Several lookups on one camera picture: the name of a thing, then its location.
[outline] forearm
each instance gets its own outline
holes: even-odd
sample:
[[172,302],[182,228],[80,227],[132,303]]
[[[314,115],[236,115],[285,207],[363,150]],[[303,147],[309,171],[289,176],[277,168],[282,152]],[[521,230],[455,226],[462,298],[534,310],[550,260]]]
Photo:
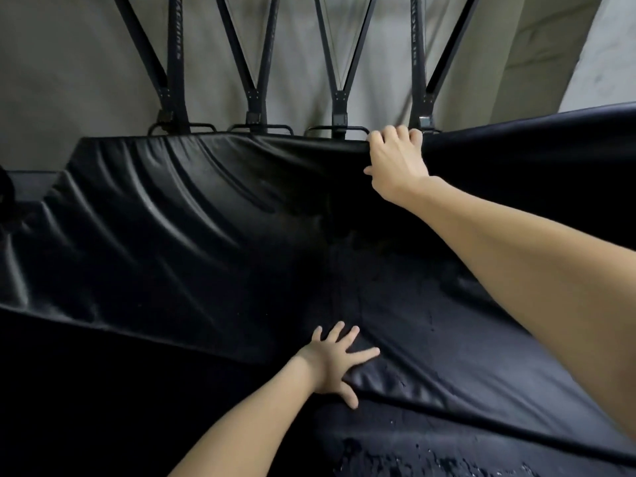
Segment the forearm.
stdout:
[[636,436],[636,253],[422,179],[401,205]]
[[201,437],[171,477],[262,477],[314,391],[306,361],[292,358]]

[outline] black metal frame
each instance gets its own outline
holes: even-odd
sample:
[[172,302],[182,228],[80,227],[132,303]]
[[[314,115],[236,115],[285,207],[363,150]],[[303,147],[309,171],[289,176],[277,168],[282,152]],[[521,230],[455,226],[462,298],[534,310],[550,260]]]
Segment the black metal frame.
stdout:
[[329,79],[329,88],[331,90],[331,125],[320,125],[309,127],[305,130],[305,135],[312,130],[324,130],[331,129],[331,138],[345,138],[347,130],[362,130],[369,133],[369,130],[365,127],[349,126],[348,115],[346,112],[346,104],[351,93],[351,87],[354,83],[355,72],[357,70],[358,63],[360,62],[360,55],[362,54],[362,47],[366,40],[366,34],[369,30],[369,24],[371,23],[371,16],[373,16],[373,10],[375,9],[375,3],[377,0],[369,0],[369,6],[366,9],[364,15],[364,21],[362,23],[362,29],[355,43],[354,56],[349,65],[349,70],[346,73],[345,84],[342,90],[338,90],[336,83],[336,74],[333,69],[333,61],[331,60],[331,50],[329,48],[329,39],[327,38],[327,30],[324,24],[324,16],[322,15],[322,7],[320,0],[314,0],[316,6],[316,14],[318,15],[318,27],[320,28],[320,36],[322,42],[322,50],[324,52],[324,61],[327,65],[327,77]]
[[270,11],[267,18],[267,27],[265,29],[265,42],[263,43],[263,52],[261,55],[261,65],[258,71],[258,81],[254,86],[254,79],[249,71],[243,49],[240,46],[239,37],[234,29],[232,17],[228,10],[225,0],[216,0],[221,14],[221,20],[225,28],[225,33],[232,49],[234,62],[236,63],[238,76],[243,84],[243,90],[247,97],[247,113],[245,114],[244,124],[234,124],[228,128],[228,132],[237,128],[247,128],[252,133],[267,133],[268,128],[282,128],[288,130],[291,135],[294,132],[287,125],[269,125],[267,123],[267,84],[270,79],[270,68],[272,66],[272,54],[274,52],[274,34],[276,31],[276,21],[278,18],[278,10],[281,0],[271,0]]
[[170,134],[188,134],[191,133],[191,127],[208,127],[216,132],[216,128],[211,124],[195,124],[187,118],[183,69],[183,0],[168,0],[167,73],[135,15],[131,2],[114,1],[161,103],[156,122],[148,129],[148,135],[157,127]]
[[433,121],[433,106],[459,44],[473,16],[479,0],[466,0],[449,41],[435,66],[433,75],[426,83],[426,47],[424,46],[424,20],[422,18],[422,0],[411,0],[411,83],[413,104],[409,117],[409,128],[424,132],[438,132]]

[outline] bare arm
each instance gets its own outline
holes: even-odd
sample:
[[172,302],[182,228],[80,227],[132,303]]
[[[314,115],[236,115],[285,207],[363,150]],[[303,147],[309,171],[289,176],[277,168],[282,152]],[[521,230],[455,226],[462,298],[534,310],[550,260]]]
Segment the bare arm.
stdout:
[[311,343],[215,423],[170,477],[264,477],[282,438],[312,393],[337,393],[351,408],[357,408],[357,397],[342,377],[380,351],[370,348],[346,353],[359,329],[354,326],[337,342],[344,326],[338,322],[324,341],[322,329],[316,328]]
[[636,438],[636,252],[430,177],[421,143],[405,127],[372,133],[373,187],[429,224]]

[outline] hand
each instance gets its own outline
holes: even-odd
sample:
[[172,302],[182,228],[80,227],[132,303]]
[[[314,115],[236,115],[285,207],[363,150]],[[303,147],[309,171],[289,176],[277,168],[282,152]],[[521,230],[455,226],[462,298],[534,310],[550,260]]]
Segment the hand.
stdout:
[[364,173],[373,177],[373,189],[382,198],[402,205],[405,195],[413,191],[429,171],[422,160],[422,132],[405,126],[386,126],[368,137],[371,165]]
[[353,344],[355,337],[360,333],[360,328],[354,326],[340,341],[338,337],[345,324],[338,321],[331,329],[327,338],[322,342],[322,327],[314,330],[312,341],[303,346],[296,354],[297,357],[309,363],[312,378],[314,379],[314,392],[336,393],[351,408],[357,408],[358,399],[353,389],[342,381],[346,371],[355,366],[369,361],[380,354],[379,348],[369,348],[357,353],[347,353],[346,350]]

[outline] wrinkled black fabric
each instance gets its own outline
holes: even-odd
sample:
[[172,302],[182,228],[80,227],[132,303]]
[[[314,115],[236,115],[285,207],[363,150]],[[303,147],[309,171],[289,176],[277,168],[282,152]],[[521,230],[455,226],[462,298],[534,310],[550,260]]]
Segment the wrinkled black fabric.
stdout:
[[[0,474],[164,477],[275,368],[53,322],[0,319]],[[245,456],[251,449],[245,448]],[[271,477],[636,476],[633,462],[362,399],[315,397]]]
[[[635,247],[634,105],[425,139],[460,189]],[[318,324],[362,328],[362,393],[621,458],[634,445],[422,222],[362,174],[364,142],[84,139],[3,243],[0,307],[277,365]]]

